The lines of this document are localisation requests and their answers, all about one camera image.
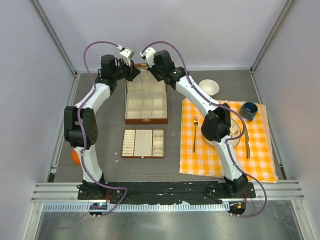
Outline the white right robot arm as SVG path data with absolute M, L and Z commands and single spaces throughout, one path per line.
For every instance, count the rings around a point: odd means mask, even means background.
M 192 79 L 184 66 L 176 67 L 167 50 L 156 51 L 152 47 L 140 53 L 148 64 L 147 70 L 157 81 L 184 95 L 204 117 L 201 133 L 213 145 L 223 166 L 226 193 L 233 198 L 243 193 L 248 177 L 238 166 L 231 143 L 231 112 L 229 105 L 219 104 L 207 95 Z

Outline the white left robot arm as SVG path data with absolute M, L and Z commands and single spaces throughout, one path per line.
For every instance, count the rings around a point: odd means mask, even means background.
M 116 58 L 101 57 L 97 78 L 88 94 L 76 105 L 64 109 L 64 138 L 73 148 L 72 159 L 82 168 L 81 198 L 102 199 L 107 192 L 104 174 L 98 164 L 95 144 L 98 140 L 96 112 L 117 87 L 119 80 L 133 81 L 140 74 L 132 61 L 132 51 L 125 49 Z

